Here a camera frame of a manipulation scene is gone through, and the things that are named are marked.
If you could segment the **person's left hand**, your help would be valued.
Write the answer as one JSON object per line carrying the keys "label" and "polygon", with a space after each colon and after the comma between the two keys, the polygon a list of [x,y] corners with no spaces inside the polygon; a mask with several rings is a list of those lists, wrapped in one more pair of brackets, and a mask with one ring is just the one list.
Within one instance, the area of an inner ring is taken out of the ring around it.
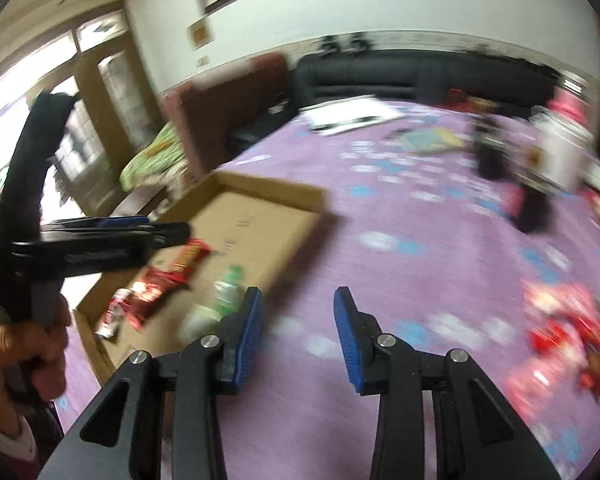
{"label": "person's left hand", "polygon": [[50,330],[37,322],[0,326],[0,432],[7,437],[20,435],[20,422],[5,387],[6,370],[39,358],[42,364],[31,380],[41,399],[54,400],[66,390],[65,350],[72,318],[64,296],[57,297],[56,314],[56,324]]}

